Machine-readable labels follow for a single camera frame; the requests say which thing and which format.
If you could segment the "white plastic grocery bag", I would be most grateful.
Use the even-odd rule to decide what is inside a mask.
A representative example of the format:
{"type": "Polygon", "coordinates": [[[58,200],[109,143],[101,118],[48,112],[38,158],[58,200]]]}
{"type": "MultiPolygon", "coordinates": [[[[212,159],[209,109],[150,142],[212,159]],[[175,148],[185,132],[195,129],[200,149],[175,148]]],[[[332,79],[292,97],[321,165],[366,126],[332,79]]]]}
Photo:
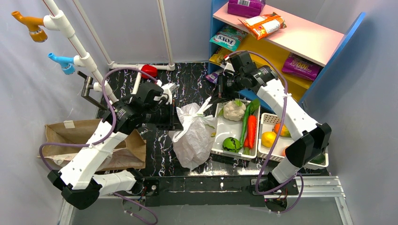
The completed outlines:
{"type": "Polygon", "coordinates": [[[212,106],[210,100],[210,97],[207,98],[201,106],[191,103],[176,109],[183,130],[170,131],[169,136],[183,168],[193,170],[210,156],[217,130],[217,118],[205,115],[205,111],[212,106]]]}

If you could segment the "orange snack bag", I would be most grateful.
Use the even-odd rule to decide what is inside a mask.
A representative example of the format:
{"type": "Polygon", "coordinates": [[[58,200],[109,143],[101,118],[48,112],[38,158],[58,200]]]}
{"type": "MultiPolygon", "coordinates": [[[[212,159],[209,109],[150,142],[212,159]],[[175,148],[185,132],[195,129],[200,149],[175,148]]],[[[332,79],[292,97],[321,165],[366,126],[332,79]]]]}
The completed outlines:
{"type": "Polygon", "coordinates": [[[239,21],[257,40],[266,38],[272,33],[286,28],[285,20],[275,12],[239,21]]]}

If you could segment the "purple snack bag top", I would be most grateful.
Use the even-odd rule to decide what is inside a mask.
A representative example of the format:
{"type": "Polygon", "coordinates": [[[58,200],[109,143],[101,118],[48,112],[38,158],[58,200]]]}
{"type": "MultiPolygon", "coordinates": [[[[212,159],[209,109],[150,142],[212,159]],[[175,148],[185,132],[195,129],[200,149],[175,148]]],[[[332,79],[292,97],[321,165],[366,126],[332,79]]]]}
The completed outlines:
{"type": "Polygon", "coordinates": [[[227,4],[227,13],[251,18],[259,16],[265,5],[265,0],[229,0],[227,4]]]}

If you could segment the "brown paper bag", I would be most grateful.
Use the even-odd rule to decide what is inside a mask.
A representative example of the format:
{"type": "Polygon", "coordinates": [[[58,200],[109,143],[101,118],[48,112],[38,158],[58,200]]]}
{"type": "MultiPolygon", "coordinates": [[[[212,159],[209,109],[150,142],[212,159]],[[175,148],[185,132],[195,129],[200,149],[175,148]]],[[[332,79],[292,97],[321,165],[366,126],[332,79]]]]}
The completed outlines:
{"type": "MultiPolygon", "coordinates": [[[[88,141],[96,130],[100,119],[67,120],[61,123],[45,125],[48,142],[83,144],[88,141]]],[[[62,146],[45,146],[42,154],[46,162],[55,169],[66,166],[79,152],[78,148],[62,146]]],[[[97,169],[98,171],[124,170],[127,168],[144,169],[146,141],[137,130],[134,130],[123,142],[113,150],[97,169]]]]}

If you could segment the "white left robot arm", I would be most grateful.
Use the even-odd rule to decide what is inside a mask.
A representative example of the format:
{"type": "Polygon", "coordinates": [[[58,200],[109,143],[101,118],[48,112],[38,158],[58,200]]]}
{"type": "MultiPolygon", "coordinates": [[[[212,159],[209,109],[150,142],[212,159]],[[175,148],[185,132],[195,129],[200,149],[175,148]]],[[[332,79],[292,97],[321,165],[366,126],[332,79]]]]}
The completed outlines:
{"type": "Polygon", "coordinates": [[[96,171],[117,145],[143,124],[154,124],[160,130],[182,130],[173,99],[175,92],[175,83],[158,86],[145,82],[139,85],[135,94],[114,102],[88,142],[76,145],[80,148],[76,156],[60,170],[51,170],[48,174],[48,179],[61,191],[62,197],[83,210],[99,196],[131,191],[138,173],[128,169],[96,175],[96,171]]]}

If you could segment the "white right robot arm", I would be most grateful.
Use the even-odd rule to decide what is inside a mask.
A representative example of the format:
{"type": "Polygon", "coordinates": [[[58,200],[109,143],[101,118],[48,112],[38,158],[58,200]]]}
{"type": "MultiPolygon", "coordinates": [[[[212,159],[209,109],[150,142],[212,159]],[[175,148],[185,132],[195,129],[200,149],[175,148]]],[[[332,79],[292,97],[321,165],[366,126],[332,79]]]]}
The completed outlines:
{"type": "Polygon", "coordinates": [[[268,181],[281,185],[325,152],[331,127],[317,122],[299,106],[288,93],[286,79],[271,62],[258,67],[252,54],[236,51],[222,59],[223,74],[218,77],[211,103],[232,100],[236,93],[251,90],[277,114],[294,141],[288,146],[285,158],[268,173],[268,181]]]}

